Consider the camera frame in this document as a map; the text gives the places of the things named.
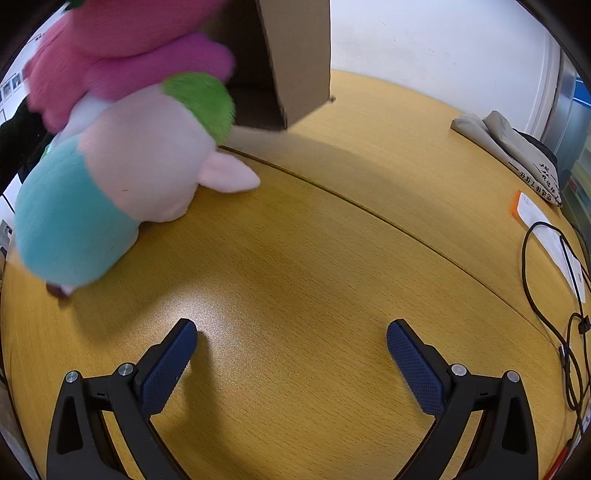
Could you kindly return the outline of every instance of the person's arm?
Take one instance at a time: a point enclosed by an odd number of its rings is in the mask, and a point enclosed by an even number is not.
[[[32,158],[33,154],[41,158],[44,148],[38,147],[53,137],[47,139],[47,134],[41,115],[29,111],[27,99],[10,120],[0,125],[0,192],[6,190],[25,163],[38,161]]]

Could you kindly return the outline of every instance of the green plush patch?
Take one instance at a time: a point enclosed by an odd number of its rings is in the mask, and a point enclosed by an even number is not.
[[[74,8],[80,8],[82,5],[84,5],[84,0],[70,0],[66,7],[66,12]]]
[[[166,95],[181,102],[218,145],[234,123],[234,101],[225,85],[207,73],[180,73],[163,82]]]

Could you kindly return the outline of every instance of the plush toy foot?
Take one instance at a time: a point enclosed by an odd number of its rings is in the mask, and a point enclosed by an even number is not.
[[[67,285],[53,285],[51,283],[46,283],[45,288],[49,295],[57,298],[57,299],[68,299],[76,289],[75,287],[70,287]]]

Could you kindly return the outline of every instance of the plush ear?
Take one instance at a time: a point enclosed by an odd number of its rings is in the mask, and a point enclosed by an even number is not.
[[[208,189],[222,193],[244,192],[256,189],[261,180],[237,158],[214,152],[205,160],[197,182]]]

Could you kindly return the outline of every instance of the photo on wall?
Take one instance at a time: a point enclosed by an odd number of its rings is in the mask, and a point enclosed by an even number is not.
[[[15,91],[22,84],[21,73],[19,72],[14,77],[12,77],[11,82],[12,82],[12,90]]]
[[[10,86],[10,81],[6,82],[2,85],[2,96],[4,100],[6,100],[12,94],[12,87]]]

